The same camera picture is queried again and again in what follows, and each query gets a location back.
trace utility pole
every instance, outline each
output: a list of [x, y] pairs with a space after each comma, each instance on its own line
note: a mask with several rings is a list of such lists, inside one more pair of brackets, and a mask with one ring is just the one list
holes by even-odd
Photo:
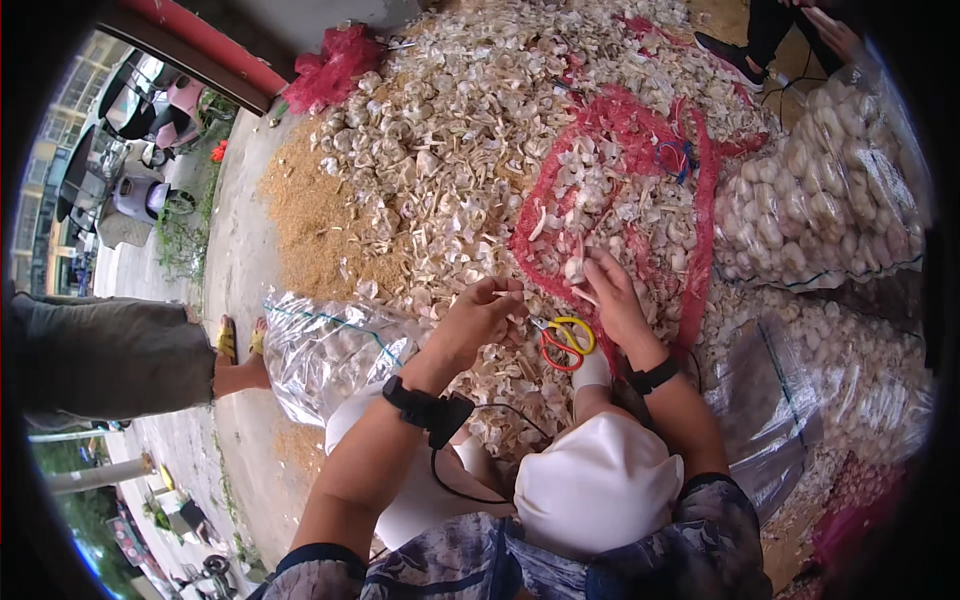
[[49, 486], [50, 493], [53, 495], [85, 492], [121, 481], [136, 479], [153, 472], [155, 472], [154, 461], [149, 454], [144, 452], [140, 455], [140, 458], [124, 463], [47, 475], [47, 486]]
[[43, 433], [35, 436], [27, 436], [31, 444], [43, 444], [45, 442], [67, 442], [69, 440], [82, 440], [84, 438], [99, 438], [111, 433], [104, 429], [87, 429], [85, 431], [72, 431], [70, 433]]

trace red wall trim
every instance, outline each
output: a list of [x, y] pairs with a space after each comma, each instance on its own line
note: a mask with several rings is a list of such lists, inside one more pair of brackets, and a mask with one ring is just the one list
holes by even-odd
[[118, 4], [142, 14], [270, 97], [276, 96], [287, 85], [273, 69], [247, 52], [243, 46], [175, 2], [120, 0]]

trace ground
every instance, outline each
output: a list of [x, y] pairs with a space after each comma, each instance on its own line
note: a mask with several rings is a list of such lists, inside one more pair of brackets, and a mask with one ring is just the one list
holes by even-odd
[[[730, 41], [745, 41], [748, 13], [740, 0], [691, 0], [689, 6], [695, 26]], [[807, 48], [794, 29], [782, 44], [775, 66], [789, 77], [799, 76]], [[822, 77], [816, 59], [812, 65], [808, 75]], [[767, 104], [776, 112], [779, 102], [777, 93]], [[798, 113], [796, 103], [784, 105], [787, 126]], [[280, 278], [269, 199], [261, 197], [257, 185], [275, 150], [306, 118], [310, 117], [285, 114], [279, 126], [270, 129], [267, 118], [241, 110], [220, 173], [202, 290], [185, 279], [166, 280], [165, 270], [156, 264], [156, 235], [152, 234], [142, 249], [122, 244], [116, 251], [101, 250], [95, 294], [200, 306], [211, 339], [216, 336], [220, 315], [227, 313], [236, 321], [239, 359], [245, 360], [253, 321], [263, 314], [263, 301]], [[196, 161], [205, 159], [199, 153], [179, 158], [169, 167], [168, 177], [174, 183], [178, 178], [189, 180], [196, 174]], [[321, 431], [290, 422], [271, 392], [249, 390], [222, 398], [212, 409], [136, 420], [128, 433], [115, 436], [111, 453], [149, 451], [167, 465], [179, 487], [193, 494], [222, 538], [232, 540], [234, 533], [239, 534], [245, 544], [256, 547], [265, 565], [273, 568], [297, 529], [310, 484], [322, 463], [322, 447]], [[225, 495], [222, 482], [231, 493]], [[122, 488], [124, 494], [142, 495], [145, 491], [136, 482]], [[231, 508], [236, 509], [233, 515]], [[141, 528], [152, 529], [144, 524]], [[161, 550], [153, 545], [152, 549], [165, 568], [177, 572], [178, 561], [199, 563], [196, 556], [183, 558], [156, 534], [151, 537], [163, 544]]]

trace black pants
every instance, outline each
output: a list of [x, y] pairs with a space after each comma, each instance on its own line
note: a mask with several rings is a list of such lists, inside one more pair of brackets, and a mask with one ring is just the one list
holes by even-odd
[[817, 28], [806, 18], [800, 7], [786, 7], [777, 0], [751, 0], [750, 23], [747, 25], [747, 56], [760, 68], [767, 68], [767, 64], [777, 53], [777, 47], [794, 23], [803, 32], [827, 75], [843, 66], [840, 58], [820, 39]]

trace building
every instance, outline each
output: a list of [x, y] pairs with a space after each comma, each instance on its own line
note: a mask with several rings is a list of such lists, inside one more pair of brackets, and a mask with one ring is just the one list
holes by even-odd
[[80, 228], [57, 223], [57, 188], [84, 120], [113, 65], [130, 46], [94, 32], [67, 67], [36, 136], [20, 187], [11, 260], [17, 290], [69, 294], [70, 268]]

